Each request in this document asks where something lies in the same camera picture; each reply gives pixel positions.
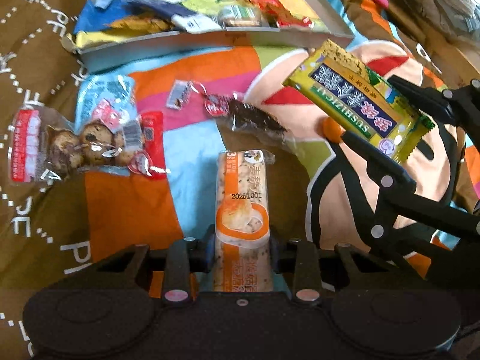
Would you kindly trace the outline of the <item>dark dried plum packet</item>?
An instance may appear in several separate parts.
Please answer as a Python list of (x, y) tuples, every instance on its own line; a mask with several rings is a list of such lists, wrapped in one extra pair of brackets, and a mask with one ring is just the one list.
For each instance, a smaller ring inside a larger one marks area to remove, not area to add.
[(231, 100), (228, 108), (229, 126), (233, 131), (261, 131), (280, 135), (286, 131), (273, 116), (251, 104)]

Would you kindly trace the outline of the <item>orange white biscuit pack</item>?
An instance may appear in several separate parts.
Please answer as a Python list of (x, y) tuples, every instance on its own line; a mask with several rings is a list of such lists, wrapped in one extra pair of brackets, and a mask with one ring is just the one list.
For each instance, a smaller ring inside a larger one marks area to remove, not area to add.
[(213, 289), (273, 290), (266, 160), (263, 150), (219, 154)]

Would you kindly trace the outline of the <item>red spicy snack packet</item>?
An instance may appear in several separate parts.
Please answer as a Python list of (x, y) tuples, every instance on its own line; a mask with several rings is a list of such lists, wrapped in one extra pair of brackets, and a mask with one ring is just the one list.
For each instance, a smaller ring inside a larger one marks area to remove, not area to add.
[(273, 19), (279, 29), (300, 28), (312, 29), (313, 21), (304, 16), (298, 18), (281, 3), (280, 0), (247, 0), (265, 14), (268, 18)]

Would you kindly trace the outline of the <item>white blue packet in tray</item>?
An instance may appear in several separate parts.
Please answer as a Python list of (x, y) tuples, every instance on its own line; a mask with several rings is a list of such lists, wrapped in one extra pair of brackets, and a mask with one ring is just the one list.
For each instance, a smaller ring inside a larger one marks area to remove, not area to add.
[(190, 10), (181, 4), (161, 0), (128, 0), (127, 3), (136, 8), (153, 11), (161, 19), (169, 21), (187, 33), (199, 34), (222, 30), (210, 16)]

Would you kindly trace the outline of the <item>brown patterned pillow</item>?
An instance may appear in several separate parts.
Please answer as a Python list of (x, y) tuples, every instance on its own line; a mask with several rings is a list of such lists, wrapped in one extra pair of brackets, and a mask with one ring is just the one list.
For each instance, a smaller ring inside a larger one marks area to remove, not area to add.
[(42, 180), (48, 125), (74, 118), (85, 65), (63, 47), (87, 0), (1, 0), (1, 357), (30, 359), (23, 308), (92, 262), (81, 175)]

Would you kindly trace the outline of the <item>clear bag of mushroom snacks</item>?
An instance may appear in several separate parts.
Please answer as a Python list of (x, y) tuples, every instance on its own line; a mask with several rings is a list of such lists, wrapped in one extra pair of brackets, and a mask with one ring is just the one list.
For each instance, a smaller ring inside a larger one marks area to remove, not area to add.
[(122, 151), (119, 135), (101, 122), (76, 133), (58, 111), (24, 107), (13, 120), (9, 176), (16, 183), (65, 180), (86, 169), (115, 165)]

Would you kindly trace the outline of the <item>colourful cartoon blanket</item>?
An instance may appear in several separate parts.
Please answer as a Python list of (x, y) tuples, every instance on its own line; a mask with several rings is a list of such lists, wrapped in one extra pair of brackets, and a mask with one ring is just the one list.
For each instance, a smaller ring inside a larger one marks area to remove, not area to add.
[[(352, 30), (349, 52), (384, 77), (443, 89), (479, 76), (479, 51), (422, 16), (433, 0), (327, 1)], [(339, 242), (361, 247), (353, 215), (374, 208), (378, 189), (367, 177), (365, 161), (335, 143), (335, 122), (283, 86), (306, 55), (291, 47), (202, 49), (119, 67), (136, 82), (138, 110), (163, 115), (161, 148), (170, 173), (162, 180), (85, 175), (92, 259), (132, 244), (163, 249), (182, 236), (203, 236), (215, 219), (217, 158), (226, 150), (264, 149), (274, 155), (268, 206), (278, 236), (318, 239), (324, 249)], [(176, 80), (196, 80), (213, 94), (244, 94), (286, 134), (234, 131), (212, 118), (198, 99), (180, 111), (170, 110), (166, 100)]]

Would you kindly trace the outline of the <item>brown biscuit packet in tray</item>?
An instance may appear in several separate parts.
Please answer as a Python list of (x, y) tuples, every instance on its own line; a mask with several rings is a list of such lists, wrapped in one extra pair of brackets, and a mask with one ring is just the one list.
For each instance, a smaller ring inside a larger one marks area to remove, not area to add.
[(131, 30), (143, 33), (163, 33), (173, 29), (168, 22), (149, 13), (139, 16), (127, 16), (107, 25), (109, 29)]

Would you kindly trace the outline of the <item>grey cardboard box tray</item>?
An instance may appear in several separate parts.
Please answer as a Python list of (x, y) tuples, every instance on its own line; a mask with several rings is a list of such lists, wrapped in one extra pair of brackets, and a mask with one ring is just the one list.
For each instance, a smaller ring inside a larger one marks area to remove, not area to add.
[(300, 29), (226, 28), (207, 33), (171, 31), (108, 42), (74, 51), (91, 73), (104, 72), (121, 65), (152, 59), (176, 52), (215, 47), (295, 47), (318, 48), (326, 39), (341, 47), (353, 40), (353, 33), (327, 0), (305, 0), (325, 22), (326, 29), (308, 32)]

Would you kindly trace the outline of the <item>small red sausage packet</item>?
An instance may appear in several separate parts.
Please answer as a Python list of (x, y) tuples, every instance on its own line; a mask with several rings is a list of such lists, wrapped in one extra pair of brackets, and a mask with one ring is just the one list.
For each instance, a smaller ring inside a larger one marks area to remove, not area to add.
[(164, 180), (170, 173), (164, 157), (164, 114), (148, 111), (137, 118), (142, 132), (142, 148), (128, 161), (130, 172), (151, 180)]

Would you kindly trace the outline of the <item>light blue snack packet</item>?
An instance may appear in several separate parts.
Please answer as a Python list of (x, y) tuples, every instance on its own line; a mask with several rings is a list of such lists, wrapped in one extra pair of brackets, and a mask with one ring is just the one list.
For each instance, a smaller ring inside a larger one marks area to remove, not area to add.
[(76, 102), (74, 131), (92, 122), (105, 124), (113, 133), (137, 118), (135, 80), (130, 76), (90, 76), (81, 86)]

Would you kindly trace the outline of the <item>yellow cracker snack pack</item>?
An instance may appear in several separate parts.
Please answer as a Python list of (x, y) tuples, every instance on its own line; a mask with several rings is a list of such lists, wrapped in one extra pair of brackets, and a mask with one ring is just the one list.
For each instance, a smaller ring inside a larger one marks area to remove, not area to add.
[(399, 164), (434, 128), (429, 116), (331, 40), (300, 63), (283, 85), (296, 89), (342, 128)]

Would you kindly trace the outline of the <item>beige snack packet in tray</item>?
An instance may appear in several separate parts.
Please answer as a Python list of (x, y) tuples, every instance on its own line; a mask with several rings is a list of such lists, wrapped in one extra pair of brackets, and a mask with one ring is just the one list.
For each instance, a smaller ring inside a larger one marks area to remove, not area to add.
[(238, 4), (224, 6), (217, 19), (224, 27), (261, 27), (263, 23), (263, 17), (257, 8)]

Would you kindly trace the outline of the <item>small silver candy wrapper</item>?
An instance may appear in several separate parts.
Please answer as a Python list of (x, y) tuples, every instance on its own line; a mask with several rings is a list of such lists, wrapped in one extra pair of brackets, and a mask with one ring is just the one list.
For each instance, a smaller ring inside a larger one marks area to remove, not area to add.
[(189, 102), (191, 89), (190, 81), (174, 80), (166, 100), (166, 108), (181, 110)]

